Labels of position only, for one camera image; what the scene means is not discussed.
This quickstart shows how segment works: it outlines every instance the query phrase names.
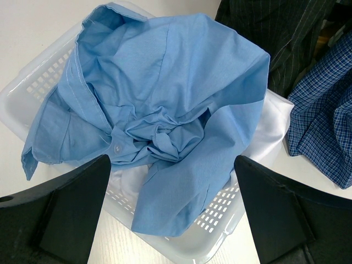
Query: crumpled fabric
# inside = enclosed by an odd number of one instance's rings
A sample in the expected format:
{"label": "crumpled fabric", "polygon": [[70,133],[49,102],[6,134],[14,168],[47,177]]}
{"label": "crumpled fabric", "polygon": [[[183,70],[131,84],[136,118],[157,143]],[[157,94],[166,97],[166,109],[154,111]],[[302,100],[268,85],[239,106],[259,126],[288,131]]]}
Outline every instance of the crumpled fabric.
{"label": "crumpled fabric", "polygon": [[181,235],[249,145],[269,55],[204,14],[147,19],[117,4],[84,20],[22,155],[74,166],[109,155],[112,170],[153,164],[132,231]]}

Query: white plastic basket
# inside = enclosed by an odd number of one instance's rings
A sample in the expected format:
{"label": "white plastic basket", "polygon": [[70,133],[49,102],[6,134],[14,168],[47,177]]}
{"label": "white plastic basket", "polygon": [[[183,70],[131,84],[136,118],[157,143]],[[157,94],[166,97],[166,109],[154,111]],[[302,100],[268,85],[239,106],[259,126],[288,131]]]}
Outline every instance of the white plastic basket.
{"label": "white plastic basket", "polygon": [[[148,18],[153,17],[132,3],[117,3]],[[25,66],[0,93],[0,120],[21,140],[25,141],[40,104],[58,82],[80,30],[81,24],[78,24],[67,31]],[[57,168],[62,172],[69,169],[64,164]],[[111,185],[107,188],[103,208],[130,229],[134,206]],[[220,191],[182,236],[137,235],[175,263],[205,263],[232,234],[244,211],[238,184],[235,183],[233,187]]]}

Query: plaid fabric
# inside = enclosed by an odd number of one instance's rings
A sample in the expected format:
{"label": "plaid fabric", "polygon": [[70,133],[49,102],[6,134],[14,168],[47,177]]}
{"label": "plaid fabric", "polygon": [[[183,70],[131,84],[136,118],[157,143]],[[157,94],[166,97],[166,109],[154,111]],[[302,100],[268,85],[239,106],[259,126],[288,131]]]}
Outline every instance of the plaid fabric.
{"label": "plaid fabric", "polygon": [[330,180],[352,185],[352,31],[297,84],[289,153],[304,155]]}

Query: table surface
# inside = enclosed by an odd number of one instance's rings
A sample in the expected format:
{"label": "table surface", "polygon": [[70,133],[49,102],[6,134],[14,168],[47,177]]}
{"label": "table surface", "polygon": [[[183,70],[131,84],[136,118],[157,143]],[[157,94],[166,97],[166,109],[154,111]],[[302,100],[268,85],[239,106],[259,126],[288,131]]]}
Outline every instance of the table surface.
{"label": "table surface", "polygon": [[[206,13],[215,17],[220,0],[131,0],[156,17]],[[100,0],[1,0],[0,90],[20,69],[73,25],[87,16]],[[20,155],[23,142],[0,123],[0,197],[17,193],[48,180],[56,173],[40,164],[26,181]],[[352,199],[352,188],[341,190],[303,157],[289,157],[282,147],[272,169],[316,189]],[[130,230],[102,211],[95,234],[90,264],[171,263]],[[209,263],[259,263],[248,219],[243,216]]]}

